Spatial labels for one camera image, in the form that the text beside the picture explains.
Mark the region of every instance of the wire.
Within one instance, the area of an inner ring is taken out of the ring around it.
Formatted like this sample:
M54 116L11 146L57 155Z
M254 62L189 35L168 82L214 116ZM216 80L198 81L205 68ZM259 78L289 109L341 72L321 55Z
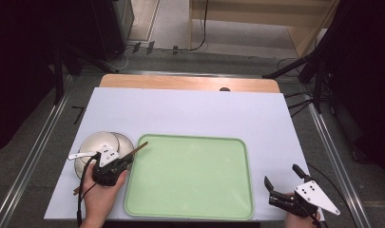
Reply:
M322 175L327 181L329 181L332 186L335 188L335 190L337 191L337 193L340 195L340 197L343 199L343 202L344 204L346 205L347 209L349 210L350 212L350 207L349 207L349 204L347 203L347 201L345 200L345 198L343 197L343 195L340 193L339 189L337 189L337 187L334 185L334 183L331 181L331 179L329 179L324 173L322 173L319 169L315 168L312 164L310 164L309 162L307 162L307 165L310 166L311 168L315 169L317 172L319 172L320 175ZM350 213L350 216L352 217L352 220L355 221L355 218L353 217L352 213Z
M201 44L198 47L192 48L192 49L187 49L187 48L182 48L182 49L168 49L168 48L152 48L154 50L161 50L161 51L178 51L178 52L192 52L195 50L198 50L203 46L203 44L206 42L206 21L207 21L207 7L209 5L209 0L206 0L205 8L204 8L204 18L203 18L203 40Z
M320 228L320 223L319 221L317 220L317 218L315 216L313 216L313 214L309 213L307 211L307 209L305 209L305 207L303 207L298 201L296 203L296 205L298 205L305 213L307 213L307 215L309 217L311 217L311 219L313 219L313 224L316 225L317 228Z
M80 187L79 187L79 196L78 196L78 199L77 199L77 225L80 227L82 225L82 199L84 196L82 196L82 191L83 191L83 184L85 182L85 176L86 176L86 171L88 169L88 166L90 165L91 161L97 159L101 154L100 153L97 153L96 155L92 156L91 158L89 158L89 160L87 161L87 163L85 164L85 168L83 169L83 174L82 174L82 177L80 178Z
M293 113L290 117L293 118L295 117L302 109L304 109L306 106L308 106L311 102L305 104L302 108L300 108L297 112Z
M309 93L309 92L298 92L298 93L290 93L290 94L286 94L286 95L284 95L284 98L295 97L295 96L298 96L298 95L307 95L307 96L312 97L312 94Z
M323 221L322 223L325 225L326 228L329 228L328 223L326 223L326 221Z
M82 196L82 200L85 198L85 195L87 194L87 192L88 192L89 190L91 190L91 188L93 188L96 184L97 184L97 183L94 182L94 184L93 184L91 187L89 187L89 188L87 189L87 191L85 191L85 193L84 193L83 196Z
M287 106L287 107L288 107L288 109L292 109L292 108L298 107L298 106L303 105L303 104L308 103L308 102L311 103L311 102L313 102L313 101L314 101L313 99L305 100L305 101L303 101L303 102L300 102L300 103L297 103L297 104L292 104L292 105L289 105L289 106Z
M139 25L139 20L138 19L133 19L132 27L137 27Z
M126 53L127 53L130 49L132 49L132 48L133 48L133 47L129 47L129 48L127 48L127 49L125 50L125 52L124 52L124 57L125 57L126 63L125 63L123 66L114 66L114 65L112 65L112 64L110 64L110 63L108 63L108 62L106 62L106 64L107 64L108 66L114 68L114 69L124 69L124 68L126 68L127 65L129 64L129 60L127 59Z
M297 58L284 58L284 59L281 59L278 61L278 64L276 66L277 70L280 70L280 64L283 62L283 61L286 61L286 60L297 60ZM292 78L297 78L298 75L288 75L288 74L284 74L284 76L287 76L287 77L292 77Z

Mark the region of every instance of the human hand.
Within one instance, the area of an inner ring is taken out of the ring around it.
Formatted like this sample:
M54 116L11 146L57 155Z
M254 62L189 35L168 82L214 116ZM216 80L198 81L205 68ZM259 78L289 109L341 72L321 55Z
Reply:
M83 184L85 193L95 182L92 179L92 169L94 164L90 164L86 171ZM82 228L102 227L106 217L112 210L116 196L125 183L126 171L122 172L115 186L102 186L95 184L85 195L86 218L82 223Z
M317 220L320 219L320 214L317 212L316 216ZM284 220L285 228L317 228L315 224L313 224L313 219L311 217L298 217L290 212L287 213L286 219Z

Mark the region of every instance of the white table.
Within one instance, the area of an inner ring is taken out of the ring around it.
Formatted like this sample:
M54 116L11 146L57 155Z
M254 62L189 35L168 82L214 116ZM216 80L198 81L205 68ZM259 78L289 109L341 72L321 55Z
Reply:
M303 183L292 170L293 163L308 173L281 93L99 87L92 94L69 153L77 153L83 140L99 131L122 133L133 144L144 134L243 140L252 179L254 215L251 220L282 220L285 216L284 211L268 204L264 176L275 185L275 190L292 192ZM72 196L72 190L78 185L74 161L66 161L45 219L76 219L77 197ZM126 188L127 183L108 219L159 219L127 214Z

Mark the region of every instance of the metal frame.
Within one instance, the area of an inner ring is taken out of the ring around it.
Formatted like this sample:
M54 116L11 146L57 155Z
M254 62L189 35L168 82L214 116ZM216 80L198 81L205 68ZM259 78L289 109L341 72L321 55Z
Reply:
M73 89L76 78L70 75L67 76L65 81L65 86L67 88L66 92L63 95L61 101L55 105L48 116L47 121L45 122L40 134L38 135L37 140L35 141L29 156L23 164L17 178L15 179L13 185L11 186L8 194L0 207L0 227L8 227L10 218L19 202L23 196L26 186L29 183L29 179L32 175L32 172L35 169L39 159L41 158L44 148L48 142L49 136L55 127L64 107L67 102L67 96L70 91Z
M309 107L311 116L313 117L314 123L318 129L319 136L322 139L326 153L328 154L331 165L334 168L335 174L337 175L337 180L339 181L343 195L349 205L353 219L355 220L356 227L371 227L370 221L368 220L363 209L361 200L357 195L356 189L353 186L348 173L346 172L342 160L340 159L337 148L335 147L334 141L329 134L322 114L318 114L316 108L312 104L310 104Z

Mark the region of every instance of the green tray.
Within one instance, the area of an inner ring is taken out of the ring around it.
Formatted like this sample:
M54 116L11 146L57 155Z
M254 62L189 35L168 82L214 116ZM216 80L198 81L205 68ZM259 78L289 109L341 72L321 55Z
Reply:
M131 216L244 220L253 214L245 144L237 139L144 135L125 197Z

